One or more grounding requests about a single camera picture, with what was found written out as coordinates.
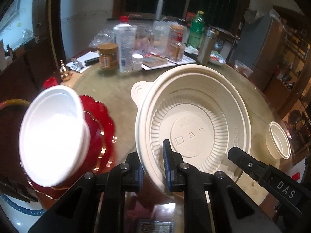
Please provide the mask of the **small white pill jar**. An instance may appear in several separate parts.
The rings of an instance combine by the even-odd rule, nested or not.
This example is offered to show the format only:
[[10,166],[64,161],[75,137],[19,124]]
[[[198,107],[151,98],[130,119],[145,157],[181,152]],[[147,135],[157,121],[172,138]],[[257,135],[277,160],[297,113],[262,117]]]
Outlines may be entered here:
[[144,59],[144,57],[141,54],[133,54],[132,55],[132,70],[133,71],[142,70],[143,59]]

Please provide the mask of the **cream ribbed plastic bowl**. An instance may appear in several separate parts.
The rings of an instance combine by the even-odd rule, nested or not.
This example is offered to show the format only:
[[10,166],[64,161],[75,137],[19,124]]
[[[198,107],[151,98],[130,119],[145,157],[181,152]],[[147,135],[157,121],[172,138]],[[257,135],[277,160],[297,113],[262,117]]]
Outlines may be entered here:
[[131,88],[137,106],[135,142],[140,162],[153,185],[169,195],[162,145],[200,171],[225,172],[237,181],[241,170],[227,157],[228,150],[251,149],[248,111],[233,84],[219,72],[189,64],[170,69],[155,81]]

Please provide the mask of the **peanut butter jar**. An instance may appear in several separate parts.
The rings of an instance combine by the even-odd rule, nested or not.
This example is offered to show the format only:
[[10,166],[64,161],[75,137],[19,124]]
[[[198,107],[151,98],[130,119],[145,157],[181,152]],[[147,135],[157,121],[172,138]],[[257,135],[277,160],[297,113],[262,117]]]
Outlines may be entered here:
[[98,46],[99,64],[102,70],[114,70],[119,66],[119,46],[105,43]]

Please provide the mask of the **green plastic bottle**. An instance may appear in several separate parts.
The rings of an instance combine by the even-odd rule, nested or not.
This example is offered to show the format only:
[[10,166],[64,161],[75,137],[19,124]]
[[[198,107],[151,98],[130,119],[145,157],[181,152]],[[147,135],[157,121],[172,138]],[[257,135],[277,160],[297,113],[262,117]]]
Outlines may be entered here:
[[187,46],[192,46],[196,49],[199,47],[201,37],[204,32],[204,26],[204,12],[199,10],[191,22],[189,36],[187,39]]

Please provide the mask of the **grey refrigerator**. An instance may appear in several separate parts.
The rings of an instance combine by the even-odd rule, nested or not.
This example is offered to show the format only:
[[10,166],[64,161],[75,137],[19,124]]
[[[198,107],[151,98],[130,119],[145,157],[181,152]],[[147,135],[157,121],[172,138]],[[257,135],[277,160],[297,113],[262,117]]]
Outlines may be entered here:
[[269,13],[251,24],[245,23],[229,61],[239,61],[250,68],[248,79],[263,91],[281,57],[285,35],[280,19]]

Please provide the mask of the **plate with snacks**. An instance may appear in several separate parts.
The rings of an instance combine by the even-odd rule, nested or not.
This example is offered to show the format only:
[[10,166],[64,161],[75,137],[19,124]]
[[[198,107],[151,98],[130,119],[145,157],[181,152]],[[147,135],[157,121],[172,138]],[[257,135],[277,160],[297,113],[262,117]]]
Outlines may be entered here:
[[209,61],[214,65],[226,64],[226,60],[215,50],[211,51]]

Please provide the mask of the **gold incense burner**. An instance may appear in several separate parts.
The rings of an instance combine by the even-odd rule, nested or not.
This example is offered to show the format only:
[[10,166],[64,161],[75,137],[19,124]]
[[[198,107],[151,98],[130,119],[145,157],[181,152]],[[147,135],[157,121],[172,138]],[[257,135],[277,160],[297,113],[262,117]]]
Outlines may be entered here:
[[61,80],[68,81],[71,78],[71,73],[69,68],[64,64],[62,60],[60,60],[60,70],[59,70]]

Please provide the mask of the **stainless steel thermos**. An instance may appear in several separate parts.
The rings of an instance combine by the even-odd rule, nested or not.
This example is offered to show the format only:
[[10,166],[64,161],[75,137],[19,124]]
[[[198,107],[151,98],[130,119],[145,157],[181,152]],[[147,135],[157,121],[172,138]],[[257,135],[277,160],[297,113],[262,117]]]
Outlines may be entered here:
[[209,57],[210,57],[211,51],[214,48],[216,38],[217,38],[217,30],[214,28],[209,28],[204,33],[204,36],[203,36],[203,39],[200,45],[199,53],[198,53],[198,58],[197,58],[197,61],[201,65],[208,64]]

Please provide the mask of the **black remote control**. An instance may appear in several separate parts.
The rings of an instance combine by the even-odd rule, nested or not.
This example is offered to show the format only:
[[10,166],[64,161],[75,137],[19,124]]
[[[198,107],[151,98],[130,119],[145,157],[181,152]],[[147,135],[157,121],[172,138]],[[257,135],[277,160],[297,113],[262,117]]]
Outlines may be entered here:
[[96,57],[96,58],[92,58],[92,59],[88,59],[88,60],[84,61],[84,64],[86,67],[88,67],[88,66],[94,65],[98,62],[99,62],[99,57]]

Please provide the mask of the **clear plastic bag of jars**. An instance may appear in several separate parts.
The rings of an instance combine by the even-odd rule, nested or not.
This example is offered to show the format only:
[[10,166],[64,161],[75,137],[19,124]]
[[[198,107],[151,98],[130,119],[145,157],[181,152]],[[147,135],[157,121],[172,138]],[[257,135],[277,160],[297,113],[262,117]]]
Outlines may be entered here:
[[183,59],[186,48],[183,36],[186,27],[178,22],[154,21],[152,25],[138,24],[135,51],[143,55],[156,55],[172,62]]

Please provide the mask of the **clear plastic container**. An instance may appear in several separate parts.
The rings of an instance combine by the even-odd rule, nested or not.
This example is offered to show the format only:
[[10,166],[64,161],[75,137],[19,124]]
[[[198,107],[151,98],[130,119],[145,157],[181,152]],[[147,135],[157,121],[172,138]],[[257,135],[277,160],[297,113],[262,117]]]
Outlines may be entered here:
[[253,73],[253,71],[248,66],[244,65],[239,60],[235,60],[234,69],[247,78]]

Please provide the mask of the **red scalloped plate gold rim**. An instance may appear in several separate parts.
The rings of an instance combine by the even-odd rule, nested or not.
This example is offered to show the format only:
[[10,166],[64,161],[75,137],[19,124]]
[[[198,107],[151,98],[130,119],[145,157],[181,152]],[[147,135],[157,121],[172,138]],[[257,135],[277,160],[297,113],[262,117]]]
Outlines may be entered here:
[[90,142],[84,162],[68,180],[56,187],[41,187],[29,178],[28,183],[34,189],[39,199],[47,198],[56,201],[60,198],[84,173],[90,171],[95,175],[104,173],[113,162],[115,143],[115,125],[108,109],[101,102],[88,95],[81,95],[80,100],[84,108],[84,116],[90,131]]

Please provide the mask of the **white paper sheet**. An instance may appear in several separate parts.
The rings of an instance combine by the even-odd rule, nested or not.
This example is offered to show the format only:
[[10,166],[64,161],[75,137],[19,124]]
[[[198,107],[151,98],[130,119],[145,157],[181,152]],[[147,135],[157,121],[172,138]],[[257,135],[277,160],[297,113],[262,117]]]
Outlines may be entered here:
[[86,67],[84,64],[84,61],[92,58],[99,57],[99,54],[96,52],[87,52],[86,54],[78,57],[78,58],[72,58],[70,62],[66,64],[66,66],[73,70],[74,72],[83,73],[91,66]]

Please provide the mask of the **red plastic cup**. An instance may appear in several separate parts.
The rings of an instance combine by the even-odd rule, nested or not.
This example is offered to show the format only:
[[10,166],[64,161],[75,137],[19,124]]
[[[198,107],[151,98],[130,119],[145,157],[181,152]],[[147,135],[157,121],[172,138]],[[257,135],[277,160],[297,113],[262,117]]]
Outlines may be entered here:
[[43,82],[43,89],[48,89],[53,86],[58,86],[58,81],[55,77],[48,78],[45,82]]

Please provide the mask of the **book on table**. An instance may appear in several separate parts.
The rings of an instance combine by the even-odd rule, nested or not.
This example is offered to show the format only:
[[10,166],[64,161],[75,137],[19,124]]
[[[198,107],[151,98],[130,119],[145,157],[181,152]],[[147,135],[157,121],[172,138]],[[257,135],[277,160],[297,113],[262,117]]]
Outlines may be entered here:
[[147,54],[143,58],[143,63],[142,63],[142,68],[144,70],[156,70],[160,68],[174,67],[174,66],[176,66],[175,63],[170,62],[163,57],[152,55],[152,54]]

